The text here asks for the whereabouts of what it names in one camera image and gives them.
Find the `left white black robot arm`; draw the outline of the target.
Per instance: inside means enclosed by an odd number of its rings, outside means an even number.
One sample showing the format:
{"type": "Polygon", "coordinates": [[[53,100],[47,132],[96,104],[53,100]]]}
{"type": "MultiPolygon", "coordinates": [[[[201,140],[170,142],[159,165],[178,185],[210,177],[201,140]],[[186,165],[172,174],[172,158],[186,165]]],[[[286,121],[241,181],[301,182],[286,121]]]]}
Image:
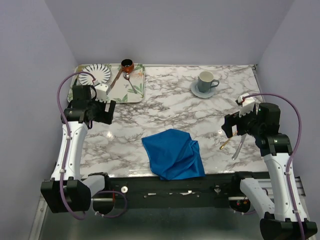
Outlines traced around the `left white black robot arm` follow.
{"type": "Polygon", "coordinates": [[[55,169],[40,187],[53,213],[85,212],[95,194],[104,198],[111,191],[106,173],[93,173],[82,179],[80,164],[92,123],[111,125],[116,102],[112,100],[106,109],[106,103],[96,99],[97,91],[92,85],[74,85],[72,94],[72,101],[61,115],[62,141],[55,169]]]}

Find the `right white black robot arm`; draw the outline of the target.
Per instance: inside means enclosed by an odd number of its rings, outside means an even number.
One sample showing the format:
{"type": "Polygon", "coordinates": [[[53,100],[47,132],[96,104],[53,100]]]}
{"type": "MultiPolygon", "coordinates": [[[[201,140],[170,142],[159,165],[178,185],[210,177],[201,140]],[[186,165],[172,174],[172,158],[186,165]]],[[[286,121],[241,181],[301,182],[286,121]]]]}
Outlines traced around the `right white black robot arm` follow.
{"type": "Polygon", "coordinates": [[[317,224],[308,219],[301,204],[293,165],[293,150],[287,135],[279,133],[281,110],[276,104],[253,102],[246,113],[238,111],[224,117],[222,130],[228,138],[237,135],[244,140],[254,137],[267,166],[273,199],[260,187],[250,172],[236,173],[230,191],[245,195],[260,218],[260,232],[265,240],[307,240],[318,232],[317,224]]]}

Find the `blue satin napkin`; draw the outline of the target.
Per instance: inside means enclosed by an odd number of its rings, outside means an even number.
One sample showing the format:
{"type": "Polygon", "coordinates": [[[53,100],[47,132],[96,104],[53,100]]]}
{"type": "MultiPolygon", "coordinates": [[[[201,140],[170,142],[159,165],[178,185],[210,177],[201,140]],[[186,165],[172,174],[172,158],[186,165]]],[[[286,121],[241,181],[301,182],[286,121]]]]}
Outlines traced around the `blue satin napkin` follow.
{"type": "Polygon", "coordinates": [[[168,129],[143,137],[142,145],[150,170],[161,180],[185,180],[205,177],[198,141],[188,132],[168,129]]]}

